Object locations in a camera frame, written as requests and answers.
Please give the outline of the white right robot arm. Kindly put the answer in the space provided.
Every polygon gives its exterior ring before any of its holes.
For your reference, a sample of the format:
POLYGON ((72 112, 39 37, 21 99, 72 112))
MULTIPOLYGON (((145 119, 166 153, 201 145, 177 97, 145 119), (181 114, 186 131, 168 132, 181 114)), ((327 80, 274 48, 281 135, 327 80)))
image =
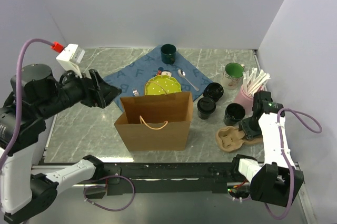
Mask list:
POLYGON ((250 184, 255 201, 286 207, 291 205, 303 182, 303 172, 296 170, 285 137, 283 105, 272 100, 269 91, 259 91, 253 98, 253 115, 239 122, 239 132, 248 141, 262 137, 264 164, 249 156, 236 155, 230 169, 236 181, 250 184))

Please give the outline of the brown paper bag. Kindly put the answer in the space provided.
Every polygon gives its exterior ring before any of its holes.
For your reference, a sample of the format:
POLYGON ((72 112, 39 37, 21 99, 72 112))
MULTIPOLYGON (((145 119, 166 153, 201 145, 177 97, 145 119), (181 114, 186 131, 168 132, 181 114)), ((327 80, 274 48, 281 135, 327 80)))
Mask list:
POLYGON ((193 115, 190 91, 121 97, 124 112, 114 123, 128 151, 182 151, 193 115))

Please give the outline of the brown pulp cup carrier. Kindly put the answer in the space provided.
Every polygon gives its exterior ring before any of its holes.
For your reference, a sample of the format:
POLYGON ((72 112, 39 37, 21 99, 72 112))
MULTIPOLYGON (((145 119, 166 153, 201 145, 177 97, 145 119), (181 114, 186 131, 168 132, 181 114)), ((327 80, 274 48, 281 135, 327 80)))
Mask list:
POLYGON ((263 142, 263 137, 258 136, 253 139, 248 139, 244 131, 239 131, 233 126, 220 128, 215 134, 217 146, 224 152, 234 152, 240 149, 243 145, 256 145, 263 142))

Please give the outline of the black cup lid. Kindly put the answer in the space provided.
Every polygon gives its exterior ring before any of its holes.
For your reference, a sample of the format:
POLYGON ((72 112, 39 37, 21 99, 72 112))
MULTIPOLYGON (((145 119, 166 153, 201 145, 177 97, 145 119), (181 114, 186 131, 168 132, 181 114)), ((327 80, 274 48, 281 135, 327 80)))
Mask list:
POLYGON ((202 113, 211 114, 216 109, 216 103, 209 97, 203 97, 197 102, 197 108, 202 113))

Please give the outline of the dark translucent takeout cup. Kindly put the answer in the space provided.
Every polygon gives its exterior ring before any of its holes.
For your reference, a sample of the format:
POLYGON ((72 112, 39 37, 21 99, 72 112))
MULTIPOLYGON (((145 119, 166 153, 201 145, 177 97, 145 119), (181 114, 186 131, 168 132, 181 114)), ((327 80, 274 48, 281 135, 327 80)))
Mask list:
POLYGON ((214 113, 214 110, 198 110, 197 115, 200 119, 208 119, 212 114, 214 113))

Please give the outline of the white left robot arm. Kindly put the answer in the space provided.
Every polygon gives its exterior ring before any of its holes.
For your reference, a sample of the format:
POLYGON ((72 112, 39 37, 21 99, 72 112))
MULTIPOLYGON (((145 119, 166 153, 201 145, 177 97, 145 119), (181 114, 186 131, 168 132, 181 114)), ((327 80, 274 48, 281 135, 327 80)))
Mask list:
POLYGON ((1 108, 1 211, 7 223, 22 223, 45 211, 73 185, 104 178, 104 163, 88 155, 57 172, 32 174, 32 159, 46 120, 81 103, 105 108, 121 94, 91 69, 88 77, 71 70, 55 79, 44 64, 25 66, 12 77, 13 91, 1 108))

